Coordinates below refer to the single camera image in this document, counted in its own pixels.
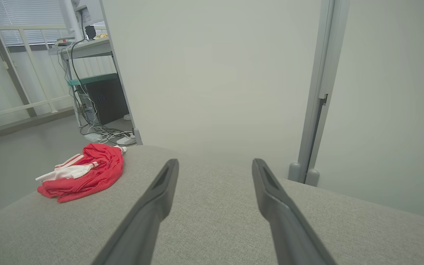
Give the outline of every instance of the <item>red cloth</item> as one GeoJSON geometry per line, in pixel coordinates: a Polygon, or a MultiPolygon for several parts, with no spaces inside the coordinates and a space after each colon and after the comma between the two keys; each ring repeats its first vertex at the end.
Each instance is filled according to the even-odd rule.
{"type": "Polygon", "coordinates": [[[37,191],[48,198],[58,197],[58,202],[66,202],[105,190],[121,176],[123,157],[120,148],[90,143],[83,149],[83,154],[84,157],[75,165],[96,161],[99,166],[78,179],[44,181],[37,191]]]}

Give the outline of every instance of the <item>baseboard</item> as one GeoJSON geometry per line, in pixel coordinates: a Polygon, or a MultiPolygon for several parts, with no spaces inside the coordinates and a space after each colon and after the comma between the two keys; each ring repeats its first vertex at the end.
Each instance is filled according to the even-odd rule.
{"type": "Polygon", "coordinates": [[[27,128],[31,128],[37,125],[45,124],[47,122],[69,117],[71,115],[74,115],[73,107],[67,107],[65,109],[60,109],[58,112],[55,112],[55,113],[46,113],[36,117],[23,119],[17,122],[6,124],[3,126],[0,126],[0,137],[5,136],[7,134],[15,133],[17,131],[21,131],[27,128]]]}

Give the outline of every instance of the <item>gray fabric surface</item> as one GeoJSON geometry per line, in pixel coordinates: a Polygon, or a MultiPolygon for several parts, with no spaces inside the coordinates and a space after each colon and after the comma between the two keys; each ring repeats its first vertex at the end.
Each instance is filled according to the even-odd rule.
{"type": "MultiPolygon", "coordinates": [[[[249,168],[133,146],[110,188],[59,204],[34,192],[0,212],[0,265],[89,264],[164,163],[178,158],[152,264],[276,264],[249,168]]],[[[280,180],[340,265],[424,264],[424,217],[280,180]]]]}

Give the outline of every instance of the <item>white power adapter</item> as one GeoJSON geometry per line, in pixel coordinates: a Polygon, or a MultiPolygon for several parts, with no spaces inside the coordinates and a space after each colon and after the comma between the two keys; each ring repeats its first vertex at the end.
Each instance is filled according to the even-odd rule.
{"type": "Polygon", "coordinates": [[[129,144],[133,144],[135,143],[135,136],[133,134],[130,134],[130,137],[123,137],[119,140],[117,140],[117,144],[122,144],[122,145],[129,145],[129,144]]]}
{"type": "Polygon", "coordinates": [[[84,135],[84,138],[92,142],[99,142],[102,140],[102,136],[100,134],[95,134],[93,132],[91,134],[84,135]]]}

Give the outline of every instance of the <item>white partition panel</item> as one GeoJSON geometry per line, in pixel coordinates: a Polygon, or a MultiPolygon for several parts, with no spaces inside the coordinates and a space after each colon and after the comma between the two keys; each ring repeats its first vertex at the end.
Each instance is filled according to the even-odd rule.
{"type": "Polygon", "coordinates": [[[104,2],[144,144],[287,178],[297,161],[320,0],[104,2]]]}
{"type": "Polygon", "coordinates": [[[424,215],[424,1],[352,1],[318,187],[424,215]]]}

